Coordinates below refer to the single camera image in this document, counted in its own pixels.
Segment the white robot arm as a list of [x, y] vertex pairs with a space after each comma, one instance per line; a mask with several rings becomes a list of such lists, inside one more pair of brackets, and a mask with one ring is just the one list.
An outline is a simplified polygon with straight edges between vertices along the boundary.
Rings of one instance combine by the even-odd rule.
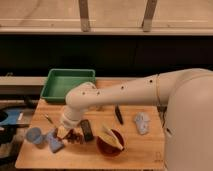
[[213, 71], [193, 68], [98, 88], [83, 83], [65, 96], [60, 122], [75, 128], [91, 106], [148, 105], [167, 108], [167, 171], [213, 171]]

